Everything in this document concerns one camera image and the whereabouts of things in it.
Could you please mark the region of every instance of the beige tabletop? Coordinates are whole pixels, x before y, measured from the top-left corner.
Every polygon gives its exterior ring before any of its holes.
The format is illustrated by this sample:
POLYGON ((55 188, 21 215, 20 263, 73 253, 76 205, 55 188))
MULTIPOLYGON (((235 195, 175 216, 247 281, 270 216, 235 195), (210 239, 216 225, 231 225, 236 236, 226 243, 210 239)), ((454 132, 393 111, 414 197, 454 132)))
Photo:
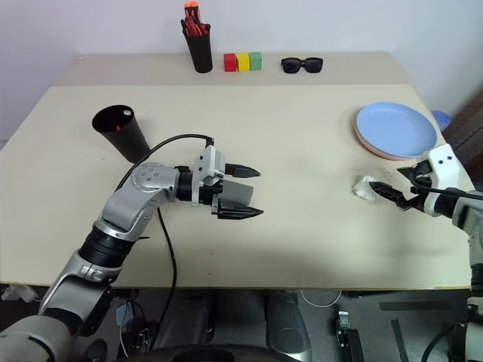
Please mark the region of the beige tabletop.
MULTIPOLYGON (((204 133, 230 163, 261 177, 251 205, 262 216, 218 220, 208 207, 167 204, 181 287, 335 289, 454 288, 469 285, 466 235, 444 217, 363 201, 363 175, 408 191, 396 168, 356 140, 367 104, 403 103, 433 122, 404 69, 388 54, 311 54, 317 75, 280 70, 290 54, 264 54, 261 72, 199 75, 186 55, 89 56, 76 60, 0 152, 0 279, 50 284, 91 230, 130 164, 91 119, 131 106, 148 144, 204 133)), ((438 132, 438 144, 443 143, 438 132)), ((203 143, 182 140, 152 156, 191 165, 203 143)), ((460 188, 471 189, 466 173, 460 188)), ((117 287, 167 287, 171 263, 153 220, 125 261, 117 287)))

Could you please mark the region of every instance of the black cup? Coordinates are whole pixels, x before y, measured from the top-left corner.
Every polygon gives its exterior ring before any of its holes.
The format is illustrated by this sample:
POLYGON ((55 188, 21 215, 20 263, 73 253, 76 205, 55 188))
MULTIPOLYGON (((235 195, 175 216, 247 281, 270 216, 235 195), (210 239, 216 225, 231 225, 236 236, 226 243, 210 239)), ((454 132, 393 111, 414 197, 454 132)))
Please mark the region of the black cup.
POLYGON ((211 61, 210 33, 202 36, 187 36, 189 53, 198 73, 208 73, 213 69, 211 61))
POLYGON ((131 107, 117 105, 99 111, 92 119, 92 127, 133 164, 149 152, 131 107))

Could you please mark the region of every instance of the wire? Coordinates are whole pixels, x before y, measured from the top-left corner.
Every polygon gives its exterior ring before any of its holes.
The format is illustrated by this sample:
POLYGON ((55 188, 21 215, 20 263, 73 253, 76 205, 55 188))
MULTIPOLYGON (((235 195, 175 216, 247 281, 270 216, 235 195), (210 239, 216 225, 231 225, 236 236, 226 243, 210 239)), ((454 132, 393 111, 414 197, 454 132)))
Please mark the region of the wire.
POLYGON ((311 306, 317 307, 317 308, 328 308, 328 307, 331 307, 332 305, 334 305, 335 303, 337 303, 337 300, 339 300, 340 296, 342 295, 342 290, 339 290, 339 293, 337 294, 337 296, 335 297, 335 299, 332 302, 328 303, 328 304, 315 304, 315 303, 310 302, 305 297, 305 294, 303 294, 303 290, 300 290, 300 294, 302 295, 303 300, 305 300, 311 306))
POLYGON ((428 358, 429 358, 429 355, 431 354, 431 351, 434 349, 434 347, 436 347, 436 345, 441 340, 441 338, 443 338, 448 333, 450 333, 454 329, 454 327, 455 326, 451 326, 451 327, 449 327, 449 328, 447 328, 445 330, 442 330, 440 333, 438 333, 436 335, 435 338, 433 338, 431 340, 431 342, 428 344, 428 346, 424 350, 423 356, 421 357, 421 362, 428 362, 428 358))
POLYGON ((161 223, 163 232, 165 233, 166 241, 169 247, 169 253, 171 255, 171 264, 173 266, 173 280, 171 282, 171 288, 169 290, 168 299, 166 300, 165 307, 163 309, 163 312, 161 313, 161 317, 159 318, 158 323, 156 324, 156 329, 152 336, 151 344, 149 345, 150 351, 154 348, 156 338, 158 338, 159 330, 161 329, 161 325, 163 324, 163 320, 166 317, 166 313, 168 312, 169 305, 171 303, 171 300, 173 299, 174 289, 176 288, 176 281, 177 281, 177 265, 176 265, 176 259, 174 258, 173 245, 171 244, 171 239, 169 237, 168 230, 166 229, 166 225, 163 220, 163 216, 161 215, 161 211, 159 210, 159 207, 157 211, 158 211, 158 220, 159 220, 159 223, 161 223))
POLYGON ((126 357, 129 357, 126 347, 124 346, 124 341, 122 340, 122 324, 119 326, 119 341, 121 342, 122 351, 126 357))
POLYGON ((119 342, 121 343, 122 351, 124 351, 125 356, 129 357, 128 352, 126 351, 126 347, 124 346, 124 341, 122 340, 122 326, 125 324, 124 321, 126 320, 126 317, 128 315, 128 301, 127 300, 124 302, 123 306, 124 306, 124 316, 122 317, 121 325, 119 326, 119 342))
POLYGON ((138 303, 138 302, 135 302, 134 300, 128 300, 128 303, 130 304, 134 304, 135 306, 137 306, 141 312, 141 316, 143 317, 143 326, 144 328, 146 328, 146 316, 144 315, 144 310, 143 310, 143 307, 141 307, 141 305, 138 303))
POLYGON ((409 180, 418 189, 422 189, 422 190, 427 191, 427 192, 434 192, 436 194, 456 196, 458 198, 472 198, 474 200, 483 200, 483 196, 480 196, 480 195, 469 194, 469 193, 466 193, 466 192, 458 192, 458 191, 449 191, 449 190, 433 189, 431 187, 425 186, 422 183, 420 183, 419 180, 413 174, 411 174, 409 176, 409 180))
MULTIPOLYGON (((126 182, 126 180, 129 177, 129 175, 131 175, 131 172, 136 167, 138 167, 140 164, 142 164, 145 160, 147 160, 150 155, 152 155, 154 152, 158 151, 162 146, 165 146, 168 143, 171 143, 175 140, 181 140, 183 138, 199 138, 199 139, 205 140, 206 141, 206 147, 214 144, 213 137, 205 136, 204 134, 185 133, 185 134, 181 134, 181 135, 178 135, 178 136, 168 138, 168 139, 164 140, 163 142, 158 143, 149 152, 147 152, 138 162, 133 164, 133 166, 128 170, 128 172, 126 172, 126 174, 122 177, 121 181, 119 182, 119 184, 117 185, 115 190, 116 191, 119 190, 124 185, 124 183, 126 182)), ((168 243, 169 253, 170 253, 170 256, 171 256, 171 264, 173 266, 173 279, 172 279, 172 282, 171 282, 171 288, 169 290, 168 299, 166 300, 166 303, 165 303, 165 306, 164 306, 163 311, 161 313, 161 316, 159 317, 158 322, 156 323, 155 332, 153 334, 151 343, 149 344, 149 350, 150 351, 154 348, 156 338, 158 338, 159 330, 161 329, 161 325, 163 323, 163 320, 166 317, 169 305, 171 304, 171 300, 173 299, 174 290, 176 288, 176 282, 177 282, 177 264, 176 264, 176 259, 174 257, 173 245, 171 243, 171 239, 169 237, 168 230, 166 229, 166 225, 165 225, 165 222, 163 221, 163 217, 161 215, 161 211, 159 210, 159 207, 157 209, 157 213, 158 213, 159 223, 161 224, 163 232, 165 233, 166 241, 168 243)))
POLYGON ((182 138, 200 138, 202 140, 206 141, 206 146, 208 145, 213 145, 214 144, 214 139, 213 137, 205 136, 204 134, 196 134, 196 133, 185 133, 185 134, 180 134, 178 136, 173 136, 171 138, 168 138, 167 140, 164 140, 161 143, 158 143, 156 146, 154 146, 148 153, 146 153, 138 162, 132 165, 132 167, 126 172, 126 174, 122 177, 121 181, 119 182, 118 186, 115 188, 116 191, 118 191, 122 185, 126 182, 128 179, 129 175, 131 175, 131 172, 138 167, 140 164, 142 164, 145 160, 149 158, 150 155, 152 155, 154 152, 158 151, 162 146, 167 145, 168 143, 171 143, 176 140, 181 140, 182 138))

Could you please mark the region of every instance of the stack of plates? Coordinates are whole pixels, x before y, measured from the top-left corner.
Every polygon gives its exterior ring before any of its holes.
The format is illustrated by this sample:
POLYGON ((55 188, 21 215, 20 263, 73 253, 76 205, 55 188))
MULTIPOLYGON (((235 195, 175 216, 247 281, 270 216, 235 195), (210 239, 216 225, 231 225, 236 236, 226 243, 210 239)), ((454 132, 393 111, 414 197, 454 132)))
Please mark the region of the stack of plates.
POLYGON ((399 103, 364 107, 355 120, 355 134, 367 149, 389 160, 417 158, 438 140, 428 118, 399 103))

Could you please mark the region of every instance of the yellow block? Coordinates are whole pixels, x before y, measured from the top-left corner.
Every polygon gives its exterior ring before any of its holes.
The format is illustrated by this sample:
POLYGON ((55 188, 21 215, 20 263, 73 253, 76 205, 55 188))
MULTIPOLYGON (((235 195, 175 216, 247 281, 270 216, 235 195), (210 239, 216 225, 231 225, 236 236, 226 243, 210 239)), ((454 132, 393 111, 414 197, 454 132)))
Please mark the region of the yellow block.
POLYGON ((248 72, 250 70, 250 56, 248 53, 236 54, 236 66, 239 72, 248 72))

